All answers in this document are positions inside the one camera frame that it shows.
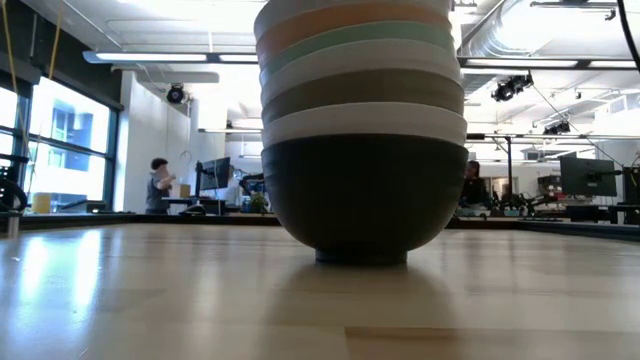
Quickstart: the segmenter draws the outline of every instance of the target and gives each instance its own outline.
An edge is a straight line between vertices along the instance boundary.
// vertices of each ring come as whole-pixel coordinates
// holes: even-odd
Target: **stack of bowls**
[[[255,23],[262,154],[282,225],[328,262],[406,261],[460,196],[450,0],[271,0]]]

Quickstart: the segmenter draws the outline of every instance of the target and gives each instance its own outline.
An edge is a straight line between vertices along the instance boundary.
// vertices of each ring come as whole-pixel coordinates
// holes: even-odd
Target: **wooden table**
[[[640,247],[444,231],[406,267],[317,265],[279,227],[0,241],[2,359],[637,359]]]

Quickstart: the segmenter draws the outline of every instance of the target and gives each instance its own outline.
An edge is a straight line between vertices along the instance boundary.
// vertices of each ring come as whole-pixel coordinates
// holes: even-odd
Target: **man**
[[[481,207],[488,206],[489,203],[490,198],[484,179],[480,177],[480,163],[469,161],[464,174],[464,187],[460,195],[460,205],[462,207]]]
[[[176,179],[175,175],[169,174],[169,162],[162,158],[151,161],[151,179],[147,183],[147,215],[167,215],[169,202],[162,200],[169,197],[171,182]]]

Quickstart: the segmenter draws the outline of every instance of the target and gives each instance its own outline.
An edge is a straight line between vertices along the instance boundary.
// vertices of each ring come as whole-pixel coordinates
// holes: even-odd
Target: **white bowl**
[[[381,3],[385,0],[271,0],[260,11],[256,17],[253,27],[256,40],[259,40],[269,29],[275,25],[291,19],[305,12],[314,11],[331,6],[360,4],[360,3]],[[450,0],[386,0],[394,4],[414,4],[428,7],[436,14],[449,17],[451,10]]]
[[[445,140],[463,146],[467,122],[442,108],[397,102],[325,106],[287,115],[265,126],[267,148],[279,142],[332,134],[396,134]]]
[[[264,76],[262,105],[296,85],[325,76],[375,69],[423,70],[460,83],[460,64],[453,54],[414,40],[366,40],[343,44],[304,56]]]

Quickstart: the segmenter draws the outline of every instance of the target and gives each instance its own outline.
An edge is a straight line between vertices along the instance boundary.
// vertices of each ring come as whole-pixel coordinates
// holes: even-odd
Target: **computer monitor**
[[[613,161],[561,157],[560,171],[566,195],[618,196]]]
[[[202,163],[200,190],[224,189],[229,186],[231,158],[217,159]]]

